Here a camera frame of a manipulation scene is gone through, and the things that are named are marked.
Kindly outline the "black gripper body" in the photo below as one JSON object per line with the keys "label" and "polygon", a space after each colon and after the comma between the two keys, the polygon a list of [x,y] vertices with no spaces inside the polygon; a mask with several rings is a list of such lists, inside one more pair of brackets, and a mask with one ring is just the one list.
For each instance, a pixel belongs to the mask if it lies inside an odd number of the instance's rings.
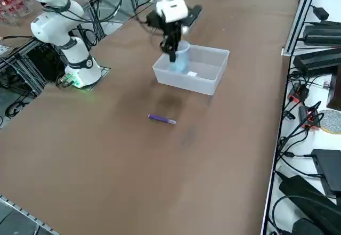
{"label": "black gripper body", "polygon": [[155,10],[151,11],[146,17],[148,27],[159,29],[163,34],[180,32],[180,34],[188,34],[194,26],[197,18],[202,12],[201,5],[193,7],[188,6],[188,16],[175,22],[166,22],[164,14],[159,15]]}

